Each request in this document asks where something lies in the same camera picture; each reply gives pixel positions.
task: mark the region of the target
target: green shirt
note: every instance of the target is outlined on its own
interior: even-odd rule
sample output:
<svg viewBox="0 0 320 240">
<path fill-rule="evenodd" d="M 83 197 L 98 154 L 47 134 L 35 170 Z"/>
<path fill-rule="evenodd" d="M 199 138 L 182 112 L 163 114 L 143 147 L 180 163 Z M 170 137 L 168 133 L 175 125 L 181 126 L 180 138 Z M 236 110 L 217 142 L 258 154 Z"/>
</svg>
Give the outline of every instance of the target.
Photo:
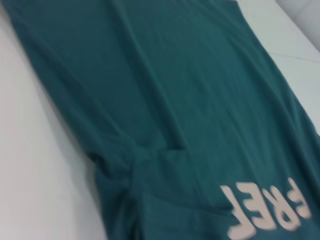
<svg viewBox="0 0 320 240">
<path fill-rule="evenodd" d="M 109 240 L 319 238 L 320 139 L 237 2 L 3 3 Z"/>
</svg>

